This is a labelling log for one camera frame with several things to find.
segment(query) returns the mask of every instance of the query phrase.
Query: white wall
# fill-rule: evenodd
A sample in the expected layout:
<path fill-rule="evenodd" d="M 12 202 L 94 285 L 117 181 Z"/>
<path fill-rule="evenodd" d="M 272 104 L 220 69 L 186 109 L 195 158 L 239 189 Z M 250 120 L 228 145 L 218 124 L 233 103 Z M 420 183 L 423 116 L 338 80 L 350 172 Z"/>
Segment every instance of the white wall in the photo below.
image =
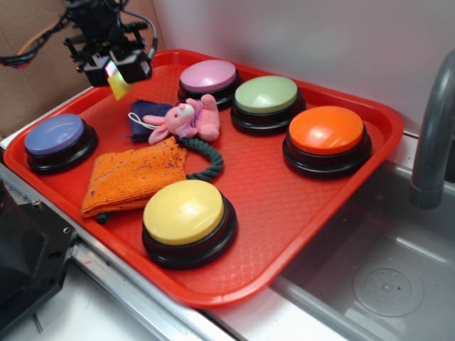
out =
<path fill-rule="evenodd" d="M 419 131 L 455 48 L 454 0 L 153 0 L 166 49 L 184 48 L 355 94 Z"/>

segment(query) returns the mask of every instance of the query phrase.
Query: orange button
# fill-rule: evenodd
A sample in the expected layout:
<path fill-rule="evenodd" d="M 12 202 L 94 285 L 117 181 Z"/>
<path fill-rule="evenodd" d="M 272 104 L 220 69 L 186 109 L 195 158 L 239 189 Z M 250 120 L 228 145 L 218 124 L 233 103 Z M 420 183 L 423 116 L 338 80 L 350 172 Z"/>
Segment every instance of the orange button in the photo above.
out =
<path fill-rule="evenodd" d="M 294 117 L 289 137 L 300 150 L 314 155 L 334 155 L 356 146 L 363 135 L 363 121 L 342 107 L 316 107 Z"/>

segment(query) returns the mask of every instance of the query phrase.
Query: yellow button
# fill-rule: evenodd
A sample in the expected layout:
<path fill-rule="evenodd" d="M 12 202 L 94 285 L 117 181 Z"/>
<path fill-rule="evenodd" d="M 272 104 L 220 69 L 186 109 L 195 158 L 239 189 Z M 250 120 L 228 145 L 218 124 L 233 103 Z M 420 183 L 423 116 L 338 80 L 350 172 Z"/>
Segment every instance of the yellow button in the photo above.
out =
<path fill-rule="evenodd" d="M 150 236 L 166 245 L 186 245 L 208 236 L 223 218 L 220 191 L 202 180 L 183 180 L 158 191 L 144 209 Z"/>

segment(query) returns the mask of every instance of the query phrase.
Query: stainless steel sink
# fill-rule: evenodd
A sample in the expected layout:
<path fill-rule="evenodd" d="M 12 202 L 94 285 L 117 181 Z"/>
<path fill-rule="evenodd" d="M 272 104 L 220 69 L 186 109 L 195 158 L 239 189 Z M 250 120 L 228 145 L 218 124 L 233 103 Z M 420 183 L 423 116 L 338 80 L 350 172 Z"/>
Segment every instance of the stainless steel sink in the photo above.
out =
<path fill-rule="evenodd" d="M 455 186 L 421 210 L 409 183 L 384 163 L 272 288 L 349 340 L 453 340 Z"/>

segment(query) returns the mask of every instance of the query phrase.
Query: sink drain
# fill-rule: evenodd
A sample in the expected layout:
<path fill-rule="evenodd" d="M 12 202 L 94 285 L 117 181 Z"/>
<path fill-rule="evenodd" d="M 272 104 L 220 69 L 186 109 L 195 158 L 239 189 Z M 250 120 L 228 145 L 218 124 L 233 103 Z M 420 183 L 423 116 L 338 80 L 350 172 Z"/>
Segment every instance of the sink drain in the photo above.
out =
<path fill-rule="evenodd" d="M 362 266 L 354 276 L 353 289 L 365 308 L 387 317 L 411 313 L 424 297 L 418 275 L 391 259 Z"/>

